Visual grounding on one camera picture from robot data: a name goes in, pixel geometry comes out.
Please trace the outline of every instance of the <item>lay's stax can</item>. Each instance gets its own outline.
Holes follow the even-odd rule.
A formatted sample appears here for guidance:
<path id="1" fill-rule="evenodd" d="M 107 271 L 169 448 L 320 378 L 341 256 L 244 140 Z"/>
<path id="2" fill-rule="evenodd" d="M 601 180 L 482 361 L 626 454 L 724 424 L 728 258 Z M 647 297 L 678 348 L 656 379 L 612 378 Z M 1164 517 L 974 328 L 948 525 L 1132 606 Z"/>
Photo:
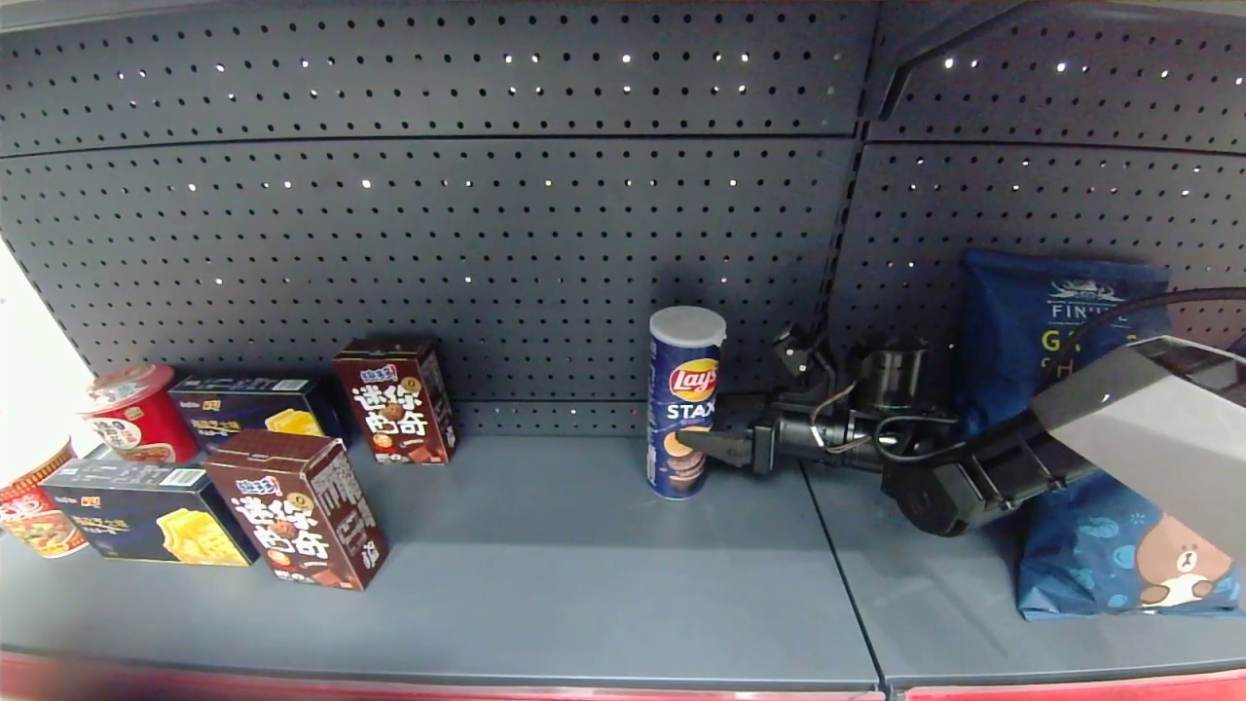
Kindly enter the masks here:
<path id="1" fill-rule="evenodd" d="M 705 456 L 675 432 L 714 426 L 726 320 L 700 306 L 667 306 L 649 316 L 649 484 L 667 499 L 687 499 L 705 482 Z"/>

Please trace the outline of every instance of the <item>cardboard box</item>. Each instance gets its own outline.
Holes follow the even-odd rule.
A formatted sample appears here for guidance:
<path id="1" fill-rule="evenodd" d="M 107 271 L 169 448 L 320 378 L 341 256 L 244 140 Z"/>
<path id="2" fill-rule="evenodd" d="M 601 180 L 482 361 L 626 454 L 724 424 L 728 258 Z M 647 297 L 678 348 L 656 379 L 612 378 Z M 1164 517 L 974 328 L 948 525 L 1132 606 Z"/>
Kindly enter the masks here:
<path id="1" fill-rule="evenodd" d="M 168 395 L 208 452 L 248 428 L 344 438 L 326 388 L 315 379 L 191 377 Z"/>
<path id="2" fill-rule="evenodd" d="M 257 553 L 197 466 L 71 461 L 40 483 L 105 558 L 247 567 Z"/>
<path id="3" fill-rule="evenodd" d="M 436 340 L 355 339 L 333 360 L 378 463 L 450 462 L 454 421 Z"/>
<path id="4" fill-rule="evenodd" d="M 283 581 L 363 591 L 389 554 L 339 440 L 244 430 L 203 467 Z"/>

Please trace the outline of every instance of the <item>red instant noodle cup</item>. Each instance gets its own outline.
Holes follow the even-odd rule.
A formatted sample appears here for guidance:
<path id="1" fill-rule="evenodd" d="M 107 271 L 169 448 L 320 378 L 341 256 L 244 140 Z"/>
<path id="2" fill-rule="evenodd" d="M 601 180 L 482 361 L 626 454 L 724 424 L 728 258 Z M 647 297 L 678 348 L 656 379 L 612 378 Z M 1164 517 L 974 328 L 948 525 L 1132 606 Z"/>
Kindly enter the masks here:
<path id="1" fill-rule="evenodd" d="M 126 461 L 186 463 L 199 447 L 168 396 L 172 385 L 168 366 L 130 366 L 91 383 L 80 415 Z"/>
<path id="2" fill-rule="evenodd" d="M 44 558 L 61 558 L 86 548 L 86 539 L 39 487 L 75 458 L 69 436 L 46 420 L 0 415 L 0 528 Z"/>

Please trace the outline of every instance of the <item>brown bear illustration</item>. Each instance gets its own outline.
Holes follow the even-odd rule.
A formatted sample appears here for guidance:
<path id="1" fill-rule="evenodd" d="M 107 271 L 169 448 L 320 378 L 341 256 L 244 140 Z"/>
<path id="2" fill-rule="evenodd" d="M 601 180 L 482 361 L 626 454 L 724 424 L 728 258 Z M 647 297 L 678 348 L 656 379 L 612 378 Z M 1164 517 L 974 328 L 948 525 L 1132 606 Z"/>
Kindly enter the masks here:
<path id="1" fill-rule="evenodd" d="M 1138 576 L 1146 583 L 1143 606 L 1177 606 L 1197 601 L 1229 574 L 1232 559 L 1175 518 L 1160 522 L 1138 544 Z"/>

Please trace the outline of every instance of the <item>barcode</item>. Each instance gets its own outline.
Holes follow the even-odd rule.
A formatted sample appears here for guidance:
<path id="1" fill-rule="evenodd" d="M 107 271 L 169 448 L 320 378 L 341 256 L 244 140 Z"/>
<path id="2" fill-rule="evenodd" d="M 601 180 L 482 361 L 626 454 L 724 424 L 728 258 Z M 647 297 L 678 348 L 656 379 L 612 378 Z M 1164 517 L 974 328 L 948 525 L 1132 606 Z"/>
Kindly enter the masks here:
<path id="1" fill-rule="evenodd" d="M 184 468 L 176 469 L 168 473 L 168 477 L 161 481 L 161 487 L 191 487 L 192 484 L 199 482 L 203 477 L 203 471 L 188 471 Z"/>

